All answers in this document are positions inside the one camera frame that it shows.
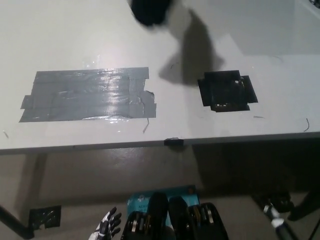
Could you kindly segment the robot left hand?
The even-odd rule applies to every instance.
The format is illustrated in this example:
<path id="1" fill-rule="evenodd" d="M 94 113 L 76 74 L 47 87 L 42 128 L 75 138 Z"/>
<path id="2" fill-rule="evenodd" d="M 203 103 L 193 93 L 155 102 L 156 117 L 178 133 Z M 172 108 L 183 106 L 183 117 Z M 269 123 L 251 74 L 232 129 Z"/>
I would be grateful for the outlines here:
<path id="1" fill-rule="evenodd" d="M 88 240 L 111 240 L 119 233 L 122 214 L 116 212 L 116 206 L 108 211 Z"/>

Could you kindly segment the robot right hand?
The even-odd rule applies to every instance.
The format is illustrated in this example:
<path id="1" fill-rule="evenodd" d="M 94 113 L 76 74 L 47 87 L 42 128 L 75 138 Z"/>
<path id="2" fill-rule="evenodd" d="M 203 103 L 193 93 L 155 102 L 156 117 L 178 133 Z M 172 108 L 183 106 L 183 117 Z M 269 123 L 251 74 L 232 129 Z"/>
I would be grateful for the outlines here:
<path id="1" fill-rule="evenodd" d="M 264 204 L 263 212 L 270 220 L 273 228 L 276 229 L 285 223 L 285 220 L 271 203 Z"/>

